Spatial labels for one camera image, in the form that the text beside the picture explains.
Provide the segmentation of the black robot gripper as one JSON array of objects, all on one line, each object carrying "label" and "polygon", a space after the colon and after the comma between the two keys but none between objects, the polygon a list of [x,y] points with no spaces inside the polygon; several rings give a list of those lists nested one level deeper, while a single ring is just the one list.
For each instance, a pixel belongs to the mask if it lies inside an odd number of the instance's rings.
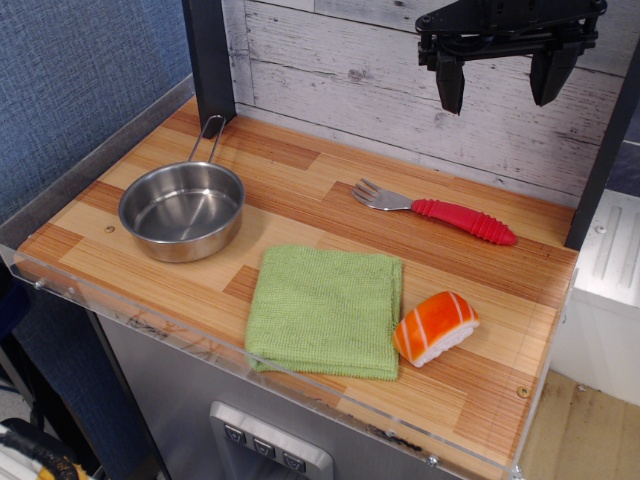
[{"label": "black robot gripper", "polygon": [[[607,8],[605,1],[455,1],[416,20],[418,63],[436,67],[441,106],[459,115],[463,62],[533,55],[530,86],[542,107],[557,98],[577,56],[595,46]],[[436,66],[440,56],[455,60]]]}]

